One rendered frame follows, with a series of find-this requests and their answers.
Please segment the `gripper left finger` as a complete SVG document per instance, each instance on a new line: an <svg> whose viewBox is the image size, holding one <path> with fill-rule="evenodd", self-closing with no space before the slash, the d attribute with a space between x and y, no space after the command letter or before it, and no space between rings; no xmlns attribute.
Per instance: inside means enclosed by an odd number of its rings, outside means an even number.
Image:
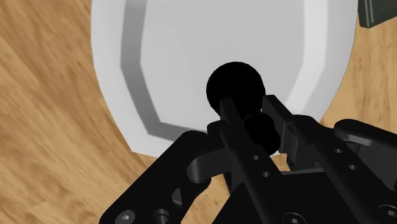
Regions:
<svg viewBox="0 0 397 224"><path fill-rule="evenodd" d="M103 213L99 224L181 224L212 177L226 174L230 196L213 224L275 224L265 177L281 172L246 132L231 99L207 132L187 131Z"/></svg>

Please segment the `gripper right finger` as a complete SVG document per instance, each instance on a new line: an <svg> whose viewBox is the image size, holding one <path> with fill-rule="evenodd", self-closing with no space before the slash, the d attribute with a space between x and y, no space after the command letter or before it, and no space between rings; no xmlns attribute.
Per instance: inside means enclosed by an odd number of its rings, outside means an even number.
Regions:
<svg viewBox="0 0 397 224"><path fill-rule="evenodd" d="M324 127L274 95L264 96L263 112L294 175L324 177L313 224L397 224L397 134L353 119Z"/></svg>

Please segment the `black rounded object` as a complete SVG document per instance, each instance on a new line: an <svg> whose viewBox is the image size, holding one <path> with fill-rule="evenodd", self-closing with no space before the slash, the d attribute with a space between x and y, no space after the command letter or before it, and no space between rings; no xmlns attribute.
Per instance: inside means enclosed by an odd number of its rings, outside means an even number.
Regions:
<svg viewBox="0 0 397 224"><path fill-rule="evenodd" d="M220 100L231 98L251 139L273 155L280 147L281 138L273 119L261 112L264 95L260 74L244 62L228 62L219 66L206 85L207 100L212 109L220 114Z"/></svg>

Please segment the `white plate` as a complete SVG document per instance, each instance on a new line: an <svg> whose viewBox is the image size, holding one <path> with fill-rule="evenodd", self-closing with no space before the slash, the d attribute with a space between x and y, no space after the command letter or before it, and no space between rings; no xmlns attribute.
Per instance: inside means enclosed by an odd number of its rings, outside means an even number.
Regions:
<svg viewBox="0 0 397 224"><path fill-rule="evenodd" d="M157 157L218 119L211 73L245 62L292 113L320 120L347 69L358 0L92 0L95 73L131 151Z"/></svg>

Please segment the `dark green box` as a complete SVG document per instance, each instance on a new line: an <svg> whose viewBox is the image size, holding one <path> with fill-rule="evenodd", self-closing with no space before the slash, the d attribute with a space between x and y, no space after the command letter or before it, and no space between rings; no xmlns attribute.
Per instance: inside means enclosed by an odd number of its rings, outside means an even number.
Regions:
<svg viewBox="0 0 397 224"><path fill-rule="evenodd" d="M397 17L397 0L358 0L361 27L370 29Z"/></svg>

